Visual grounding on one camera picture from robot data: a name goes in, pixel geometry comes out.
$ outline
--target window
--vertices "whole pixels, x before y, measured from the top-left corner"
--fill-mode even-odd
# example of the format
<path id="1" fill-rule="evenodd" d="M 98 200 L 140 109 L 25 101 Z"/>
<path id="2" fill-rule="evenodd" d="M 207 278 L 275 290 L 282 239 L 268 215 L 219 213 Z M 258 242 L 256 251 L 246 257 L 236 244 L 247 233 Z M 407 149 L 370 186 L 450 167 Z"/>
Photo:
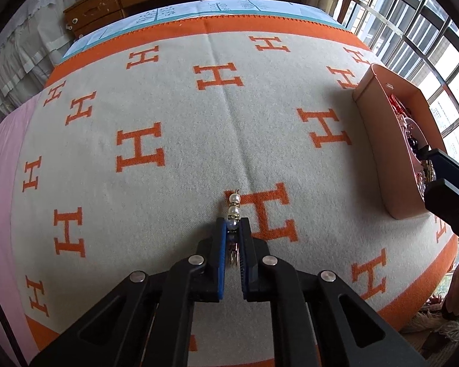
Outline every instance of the window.
<path id="1" fill-rule="evenodd" d="M 449 155 L 459 162 L 459 29 L 436 0 L 351 0 L 344 26 L 430 104 Z M 403 35 L 385 24 L 393 23 Z"/>

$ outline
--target jewelry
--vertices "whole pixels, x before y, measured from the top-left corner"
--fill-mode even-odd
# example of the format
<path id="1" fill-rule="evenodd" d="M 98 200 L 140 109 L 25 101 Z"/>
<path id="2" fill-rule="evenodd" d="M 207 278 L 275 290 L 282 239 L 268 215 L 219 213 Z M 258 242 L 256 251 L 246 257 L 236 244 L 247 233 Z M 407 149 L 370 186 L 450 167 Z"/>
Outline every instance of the jewelry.
<path id="1" fill-rule="evenodd" d="M 228 219 L 226 220 L 226 236 L 228 242 L 229 264 L 238 263 L 238 239 L 236 238 L 236 229 L 240 225 L 240 189 L 236 189 L 229 196 Z"/>
<path id="2" fill-rule="evenodd" d="M 429 184 L 437 179 L 437 174 L 434 170 L 434 164 L 432 160 L 422 160 L 421 165 L 424 168 L 425 173 L 425 184 Z"/>
<path id="3" fill-rule="evenodd" d="M 413 153 L 416 156 L 418 154 L 418 141 L 412 136 L 408 137 L 407 139 L 408 139 L 408 144 L 410 145 L 410 148 L 412 148 Z"/>
<path id="4" fill-rule="evenodd" d="M 393 108 L 393 111 L 396 115 L 401 114 L 405 117 L 412 118 L 409 109 L 407 109 L 395 95 L 391 94 L 391 96 L 388 99 L 391 108 Z"/>
<path id="5" fill-rule="evenodd" d="M 416 173 L 416 186 L 418 186 L 418 191 L 421 194 L 421 197 L 424 197 L 425 194 L 425 180 L 424 180 L 424 172 L 417 172 Z"/>

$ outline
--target blue gripper pad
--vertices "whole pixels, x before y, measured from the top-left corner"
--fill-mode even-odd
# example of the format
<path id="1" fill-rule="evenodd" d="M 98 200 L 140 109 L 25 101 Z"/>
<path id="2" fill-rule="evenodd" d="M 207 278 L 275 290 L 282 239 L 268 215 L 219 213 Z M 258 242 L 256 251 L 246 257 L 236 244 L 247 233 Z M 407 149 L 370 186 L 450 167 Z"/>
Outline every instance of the blue gripper pad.
<path id="1" fill-rule="evenodd" d="M 219 266 L 218 266 L 218 298 L 223 299 L 225 290 L 225 267 L 226 267 L 226 221 L 223 222 L 221 230 L 221 244 L 219 247 Z"/>

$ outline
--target orange border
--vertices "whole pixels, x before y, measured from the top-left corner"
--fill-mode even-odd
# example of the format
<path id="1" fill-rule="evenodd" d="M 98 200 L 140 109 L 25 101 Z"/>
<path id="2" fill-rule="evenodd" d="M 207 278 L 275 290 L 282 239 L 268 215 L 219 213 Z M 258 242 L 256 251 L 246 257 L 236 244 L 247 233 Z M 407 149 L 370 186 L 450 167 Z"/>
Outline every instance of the orange border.
<path id="1" fill-rule="evenodd" d="M 427 270 L 393 302 L 378 312 L 393 328 L 396 330 L 402 328 L 420 310 L 425 300 L 432 295 L 457 255 L 457 239 L 458 237 L 453 234 Z"/>
<path id="2" fill-rule="evenodd" d="M 77 55 L 60 63 L 54 69 L 44 87 L 49 87 L 49 85 L 90 63 L 143 44 L 187 35 L 223 32 L 267 32 L 304 35 L 317 39 L 336 41 L 370 51 L 351 32 L 308 20 L 266 15 L 220 15 L 215 17 L 190 18 L 133 30 L 79 52 Z"/>
<path id="3" fill-rule="evenodd" d="M 444 274 L 450 269 L 456 255 L 457 236 L 453 235 L 434 262 L 396 299 L 382 308 L 379 315 L 396 330 L 403 327 L 433 293 Z M 39 351 L 59 336 L 58 333 L 32 318 L 26 316 L 26 319 Z M 274 359 L 220 367 L 274 367 Z"/>

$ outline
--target pearl bead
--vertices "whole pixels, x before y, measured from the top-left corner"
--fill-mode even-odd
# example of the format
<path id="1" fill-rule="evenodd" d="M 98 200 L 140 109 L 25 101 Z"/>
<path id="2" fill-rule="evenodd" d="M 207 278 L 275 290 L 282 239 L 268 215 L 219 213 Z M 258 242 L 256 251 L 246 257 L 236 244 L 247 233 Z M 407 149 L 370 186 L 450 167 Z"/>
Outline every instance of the pearl bead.
<path id="1" fill-rule="evenodd" d="M 227 243 L 236 243 L 237 242 L 237 239 L 236 239 L 236 233 L 228 233 L 226 235 L 226 242 Z"/>
<path id="2" fill-rule="evenodd" d="M 240 207 L 238 207 L 238 206 L 229 206 L 228 215 L 240 215 Z"/>
<path id="3" fill-rule="evenodd" d="M 237 204 L 240 204 L 241 202 L 241 196 L 239 194 L 233 193 L 229 197 L 229 202 L 235 202 Z"/>
<path id="4" fill-rule="evenodd" d="M 226 229 L 227 230 L 236 230 L 238 228 L 238 221 L 236 219 L 226 220 Z"/>

